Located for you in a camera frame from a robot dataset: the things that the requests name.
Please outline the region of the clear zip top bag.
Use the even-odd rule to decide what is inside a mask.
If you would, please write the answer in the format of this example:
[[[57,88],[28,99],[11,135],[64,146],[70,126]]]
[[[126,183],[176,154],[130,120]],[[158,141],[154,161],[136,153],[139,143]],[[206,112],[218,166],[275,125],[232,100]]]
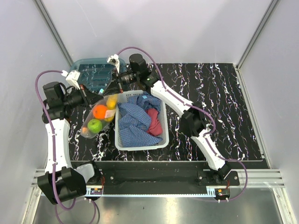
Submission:
[[[85,119],[80,135],[87,139],[94,138],[113,121],[116,113],[118,94],[107,96],[85,91],[86,99],[91,108]]]

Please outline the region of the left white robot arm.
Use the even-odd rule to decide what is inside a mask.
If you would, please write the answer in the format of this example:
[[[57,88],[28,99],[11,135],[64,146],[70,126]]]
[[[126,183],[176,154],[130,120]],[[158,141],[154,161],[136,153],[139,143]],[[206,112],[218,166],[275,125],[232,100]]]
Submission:
[[[45,174],[37,178],[37,185],[48,200],[56,205],[84,196],[87,185],[100,182],[101,173],[93,161],[73,168],[69,154],[69,130],[72,110],[78,106],[90,107],[102,99],[84,85],[67,92],[60,82],[43,86],[46,99],[43,103],[42,120],[48,135],[48,158]]]

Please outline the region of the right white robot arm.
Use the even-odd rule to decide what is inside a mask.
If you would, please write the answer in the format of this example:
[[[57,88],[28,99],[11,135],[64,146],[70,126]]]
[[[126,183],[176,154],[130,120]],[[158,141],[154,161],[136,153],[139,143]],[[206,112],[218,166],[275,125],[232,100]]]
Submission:
[[[129,66],[124,72],[120,71],[121,65],[117,54],[109,56],[107,63],[114,68],[111,83],[104,91],[105,95],[123,93],[126,85],[137,83],[140,89],[163,101],[180,117],[180,131],[190,137],[202,151],[211,169],[213,182],[223,185],[228,181],[232,168],[212,141],[205,121],[210,115],[199,108],[198,102],[187,100],[171,89],[160,74],[154,74],[149,70],[140,54],[132,54],[129,57]]]

